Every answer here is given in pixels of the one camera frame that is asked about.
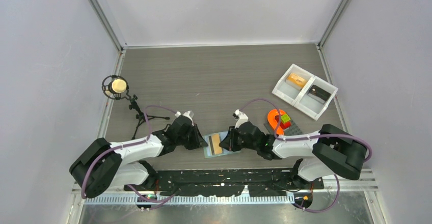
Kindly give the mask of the green leather card holder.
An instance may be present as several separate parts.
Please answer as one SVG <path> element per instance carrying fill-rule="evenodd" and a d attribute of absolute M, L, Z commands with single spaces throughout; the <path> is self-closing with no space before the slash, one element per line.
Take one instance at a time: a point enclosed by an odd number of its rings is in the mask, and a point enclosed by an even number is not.
<path fill-rule="evenodd" d="M 212 133 L 203 136 L 204 140 L 207 143 L 207 146 L 204 147 L 204 158 L 214 158 L 214 157 L 220 157 L 230 154 L 236 154 L 237 152 L 232 152 L 229 150 L 226 150 L 220 146 L 220 143 L 223 139 L 226 138 L 228 134 L 228 131 L 218 132 L 218 133 Z"/>

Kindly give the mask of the black credit card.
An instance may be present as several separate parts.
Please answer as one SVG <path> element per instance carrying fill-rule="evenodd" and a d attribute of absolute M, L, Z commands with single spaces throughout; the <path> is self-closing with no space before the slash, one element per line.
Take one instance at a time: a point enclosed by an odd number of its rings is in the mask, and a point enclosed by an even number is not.
<path fill-rule="evenodd" d="M 322 89 L 317 85 L 312 85 L 311 88 L 308 90 L 307 94 L 309 97 L 321 104 L 325 104 L 331 96 L 331 93 L 327 92 L 326 90 Z"/>

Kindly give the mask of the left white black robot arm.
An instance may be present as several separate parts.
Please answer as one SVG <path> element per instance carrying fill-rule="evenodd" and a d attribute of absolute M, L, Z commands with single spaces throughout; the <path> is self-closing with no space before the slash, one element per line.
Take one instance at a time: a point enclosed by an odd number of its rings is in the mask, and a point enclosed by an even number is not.
<path fill-rule="evenodd" d="M 125 185 L 151 190 L 159 176 L 146 159 L 171 153 L 178 146 L 187 150 L 207 146 L 191 116 L 179 115 L 166 128 L 139 139 L 108 142 L 98 138 L 71 165 L 69 172 L 81 187 L 84 199 Z"/>

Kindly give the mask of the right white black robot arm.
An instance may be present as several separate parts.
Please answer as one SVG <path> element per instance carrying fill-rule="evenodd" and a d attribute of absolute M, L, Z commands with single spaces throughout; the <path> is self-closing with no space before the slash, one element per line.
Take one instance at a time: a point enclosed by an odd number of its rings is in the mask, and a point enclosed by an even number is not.
<path fill-rule="evenodd" d="M 300 189 L 328 175 L 358 180 L 363 164 L 372 155 L 370 145 L 331 124 L 313 133 L 286 136 L 265 134 L 251 122 L 244 122 L 231 126 L 220 146 L 232 152 L 254 150 L 266 160 L 296 157 L 291 183 Z"/>

